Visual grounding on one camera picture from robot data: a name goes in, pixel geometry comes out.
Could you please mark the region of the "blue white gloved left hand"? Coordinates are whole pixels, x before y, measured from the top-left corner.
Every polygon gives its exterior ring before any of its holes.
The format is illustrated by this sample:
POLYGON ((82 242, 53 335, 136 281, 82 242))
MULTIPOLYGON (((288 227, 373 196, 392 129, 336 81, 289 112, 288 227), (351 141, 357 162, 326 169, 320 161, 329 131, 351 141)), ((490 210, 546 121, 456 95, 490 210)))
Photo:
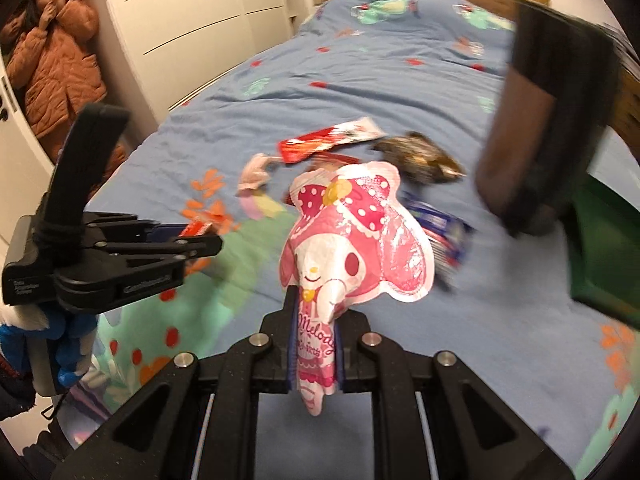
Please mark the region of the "blue white gloved left hand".
POLYGON ((1 307, 1 379, 13 389, 32 387, 56 396, 84 376, 98 318, 91 314, 47 313, 35 304, 1 307))

